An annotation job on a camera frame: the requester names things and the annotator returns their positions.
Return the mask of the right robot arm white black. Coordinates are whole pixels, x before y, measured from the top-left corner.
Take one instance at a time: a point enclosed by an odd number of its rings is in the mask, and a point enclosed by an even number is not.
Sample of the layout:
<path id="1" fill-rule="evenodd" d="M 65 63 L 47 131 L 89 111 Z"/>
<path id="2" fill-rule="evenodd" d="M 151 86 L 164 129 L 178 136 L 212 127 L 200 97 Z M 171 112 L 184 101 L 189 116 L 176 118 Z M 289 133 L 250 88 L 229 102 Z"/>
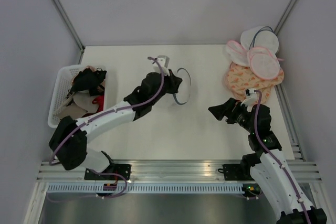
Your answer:
<path id="1" fill-rule="evenodd" d="M 253 179 L 258 184 L 277 223 L 327 222 L 324 210 L 313 205 L 292 174 L 282 146 L 271 130 L 269 107 L 258 103 L 248 110 L 242 102 L 230 98 L 208 110 L 217 120 L 238 124 L 248 132 L 253 153 L 242 157 L 239 172 L 243 178 Z"/>

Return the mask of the white mesh laundry bag blue trim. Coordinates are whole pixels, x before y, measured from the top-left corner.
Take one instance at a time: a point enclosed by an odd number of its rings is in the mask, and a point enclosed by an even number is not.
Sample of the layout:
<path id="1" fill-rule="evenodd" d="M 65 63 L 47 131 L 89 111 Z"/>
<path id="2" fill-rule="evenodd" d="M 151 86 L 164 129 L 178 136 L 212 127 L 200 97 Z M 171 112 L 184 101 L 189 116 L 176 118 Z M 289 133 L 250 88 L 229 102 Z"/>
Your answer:
<path id="1" fill-rule="evenodd" d="M 178 93 L 165 94 L 156 104 L 159 108 L 167 109 L 176 105 L 185 105 L 191 97 L 192 84 L 189 72 L 185 68 L 178 68 L 176 71 L 173 71 L 173 74 L 182 79 Z"/>

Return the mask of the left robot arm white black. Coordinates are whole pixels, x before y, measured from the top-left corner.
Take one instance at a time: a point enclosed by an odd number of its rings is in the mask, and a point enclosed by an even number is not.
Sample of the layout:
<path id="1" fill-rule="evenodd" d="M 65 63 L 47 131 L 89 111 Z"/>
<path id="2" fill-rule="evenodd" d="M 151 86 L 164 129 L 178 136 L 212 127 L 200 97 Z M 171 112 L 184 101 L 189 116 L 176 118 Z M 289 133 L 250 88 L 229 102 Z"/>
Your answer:
<path id="1" fill-rule="evenodd" d="M 52 157 L 57 158 L 57 163 L 66 171 L 82 166 L 94 170 L 104 180 L 112 178 L 114 166 L 110 156 L 104 151 L 90 149 L 88 143 L 119 125 L 144 117 L 164 95 L 178 93 L 182 82 L 171 70 L 167 76 L 150 72 L 115 106 L 76 120 L 66 116 L 60 120 L 49 141 Z"/>

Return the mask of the left arm base black plate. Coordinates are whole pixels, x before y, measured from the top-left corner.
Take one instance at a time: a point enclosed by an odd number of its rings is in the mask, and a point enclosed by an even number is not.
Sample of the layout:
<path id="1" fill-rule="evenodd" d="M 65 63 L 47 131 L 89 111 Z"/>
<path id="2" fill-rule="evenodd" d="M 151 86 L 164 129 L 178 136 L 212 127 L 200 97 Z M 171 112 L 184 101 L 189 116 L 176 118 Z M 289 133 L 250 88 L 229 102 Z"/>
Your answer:
<path id="1" fill-rule="evenodd" d="M 131 175 L 131 165 L 130 164 L 112 164 L 109 165 L 100 174 L 86 169 L 84 180 L 121 180 L 117 175 L 111 175 L 111 173 L 121 175 L 126 180 L 129 180 Z"/>

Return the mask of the right arm base black plate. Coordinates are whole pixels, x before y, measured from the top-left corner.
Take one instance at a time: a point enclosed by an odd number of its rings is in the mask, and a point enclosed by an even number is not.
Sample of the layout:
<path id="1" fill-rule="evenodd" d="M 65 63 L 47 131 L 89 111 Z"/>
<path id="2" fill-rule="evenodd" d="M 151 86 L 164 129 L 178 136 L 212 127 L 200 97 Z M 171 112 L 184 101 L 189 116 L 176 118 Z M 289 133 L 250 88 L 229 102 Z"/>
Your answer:
<path id="1" fill-rule="evenodd" d="M 252 181 L 253 178 L 247 171 L 244 171 L 240 164 L 223 164 L 223 175 L 225 181 Z"/>

